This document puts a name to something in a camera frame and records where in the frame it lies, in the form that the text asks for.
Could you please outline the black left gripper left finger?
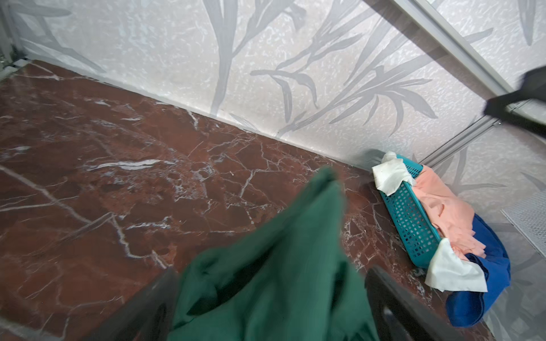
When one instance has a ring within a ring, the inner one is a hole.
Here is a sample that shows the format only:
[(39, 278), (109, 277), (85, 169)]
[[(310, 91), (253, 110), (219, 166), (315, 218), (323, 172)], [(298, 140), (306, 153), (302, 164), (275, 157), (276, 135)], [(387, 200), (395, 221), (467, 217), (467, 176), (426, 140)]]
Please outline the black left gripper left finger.
[(178, 290), (179, 276), (169, 267), (83, 339), (166, 340)]

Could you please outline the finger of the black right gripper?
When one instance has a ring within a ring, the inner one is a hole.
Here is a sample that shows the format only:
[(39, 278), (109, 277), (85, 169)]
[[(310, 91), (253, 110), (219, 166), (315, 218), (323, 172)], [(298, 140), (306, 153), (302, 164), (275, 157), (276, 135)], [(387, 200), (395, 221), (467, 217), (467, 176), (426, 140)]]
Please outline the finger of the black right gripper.
[(518, 90), (489, 99), (483, 114), (545, 138), (545, 123), (516, 112), (517, 104), (529, 100), (545, 104), (545, 66), (526, 72)]

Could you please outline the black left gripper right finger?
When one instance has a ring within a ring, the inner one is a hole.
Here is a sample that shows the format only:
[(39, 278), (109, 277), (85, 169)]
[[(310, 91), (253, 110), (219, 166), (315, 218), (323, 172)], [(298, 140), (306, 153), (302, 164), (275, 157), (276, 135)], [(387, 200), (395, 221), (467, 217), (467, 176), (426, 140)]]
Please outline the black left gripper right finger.
[(463, 335), (380, 267), (365, 277), (365, 287), (380, 340), (463, 340)]

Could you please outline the green t-shirt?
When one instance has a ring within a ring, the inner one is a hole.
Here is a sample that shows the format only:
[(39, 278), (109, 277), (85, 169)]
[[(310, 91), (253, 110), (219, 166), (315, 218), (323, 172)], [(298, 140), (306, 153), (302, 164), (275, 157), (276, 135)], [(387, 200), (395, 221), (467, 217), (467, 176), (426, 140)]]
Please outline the green t-shirt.
[(340, 243), (345, 195), (321, 169), (294, 202), (179, 282), (170, 340), (376, 340), (363, 277)]

